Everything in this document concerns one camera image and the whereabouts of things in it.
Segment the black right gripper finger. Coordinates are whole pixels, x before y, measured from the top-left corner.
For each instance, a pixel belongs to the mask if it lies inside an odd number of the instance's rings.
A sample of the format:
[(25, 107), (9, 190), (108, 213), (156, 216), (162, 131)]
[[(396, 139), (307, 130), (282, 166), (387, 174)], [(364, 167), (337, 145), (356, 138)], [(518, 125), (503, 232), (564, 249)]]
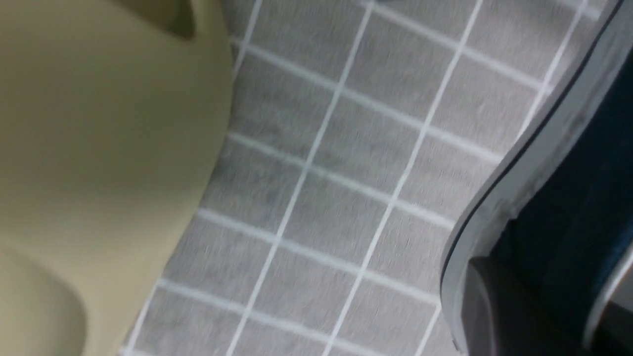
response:
[(461, 320), (469, 356), (583, 356), (540, 304), (490, 257), (467, 265)]

